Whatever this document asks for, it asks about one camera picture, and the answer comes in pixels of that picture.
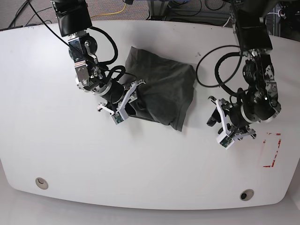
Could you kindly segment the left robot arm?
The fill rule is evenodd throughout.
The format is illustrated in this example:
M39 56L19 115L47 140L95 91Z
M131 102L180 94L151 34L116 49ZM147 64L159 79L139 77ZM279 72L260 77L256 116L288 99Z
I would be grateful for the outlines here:
M274 67L270 52L272 43L267 31L265 15L276 5L275 0L232 0L230 2L233 31L237 40L238 52L230 52L222 56L215 65L216 86L221 87L235 97L231 99L209 99L216 109L209 118L207 125L212 127L221 123L217 142L228 147L235 140L245 136L256 137L250 128L253 123L270 122L281 111L278 101L278 87L275 81ZM221 64L230 57L246 57L242 76L248 84L247 89L231 90L219 74Z

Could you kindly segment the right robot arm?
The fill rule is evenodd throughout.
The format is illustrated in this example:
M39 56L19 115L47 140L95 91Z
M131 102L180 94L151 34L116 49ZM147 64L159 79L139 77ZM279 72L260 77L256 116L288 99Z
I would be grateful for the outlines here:
M86 1L53 0L52 7L60 29L58 39L69 38L66 45L74 61L77 87L103 98L105 102L99 103L97 110L109 112L117 124L128 117L137 117L134 106L141 103L138 99L137 87L143 84L144 80L135 77L133 81L121 84L119 80L126 74L125 67L120 65L108 68L108 65L117 60L118 48L109 34L92 25ZM87 29L97 31L109 40L114 50L111 60L98 60L97 42Z

